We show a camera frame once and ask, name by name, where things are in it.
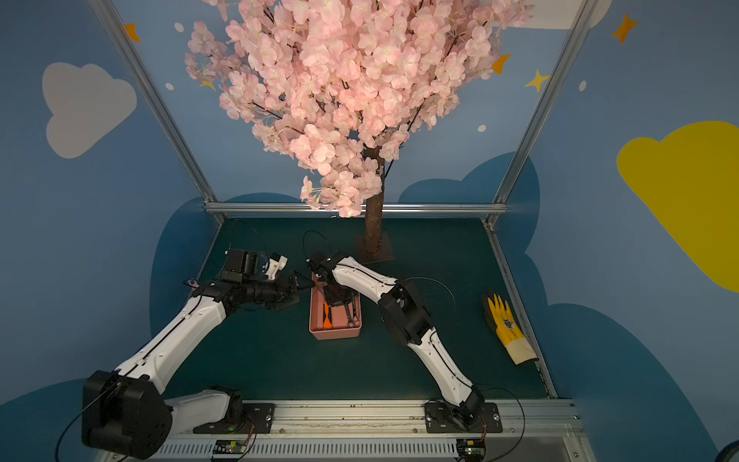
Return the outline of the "pink plastic storage box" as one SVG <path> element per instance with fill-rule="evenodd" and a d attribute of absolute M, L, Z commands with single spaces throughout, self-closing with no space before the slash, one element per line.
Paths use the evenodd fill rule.
<path fill-rule="evenodd" d="M 355 338 L 360 335 L 363 325 L 359 294 L 355 292 L 350 305 L 331 307 L 333 328 L 323 329 L 323 292 L 317 275 L 312 274 L 314 288 L 310 294 L 309 331 L 320 341 Z"/>

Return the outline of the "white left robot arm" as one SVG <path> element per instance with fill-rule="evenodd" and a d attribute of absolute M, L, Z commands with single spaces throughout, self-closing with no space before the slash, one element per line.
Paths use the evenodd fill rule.
<path fill-rule="evenodd" d="M 198 345 L 242 305 L 274 310 L 298 302 L 298 274 L 273 280 L 216 279 L 192 291 L 184 308 L 151 341 L 111 372 L 97 371 L 83 389 L 82 443 L 143 460 L 172 435 L 207 427 L 241 430 L 249 423 L 240 392 L 214 386 L 180 398 L 167 385 Z"/>

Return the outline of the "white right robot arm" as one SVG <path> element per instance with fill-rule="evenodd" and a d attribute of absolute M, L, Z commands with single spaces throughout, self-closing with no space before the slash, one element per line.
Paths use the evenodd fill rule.
<path fill-rule="evenodd" d="M 458 425 L 471 427 L 477 422 L 485 398 L 446 350 L 428 310 L 414 289 L 341 252 L 321 261 L 308 260 L 307 263 L 320 281 L 346 288 L 374 302 L 389 333 L 398 343 L 411 348 L 434 378 Z"/>

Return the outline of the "orange handled adjustable wrench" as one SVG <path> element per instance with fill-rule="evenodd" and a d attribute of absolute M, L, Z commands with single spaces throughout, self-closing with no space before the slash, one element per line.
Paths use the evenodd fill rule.
<path fill-rule="evenodd" d="M 323 304 L 323 329 L 324 330 L 330 330 L 333 328 L 333 321 L 332 321 L 332 309 L 331 307 L 325 302 Z"/>

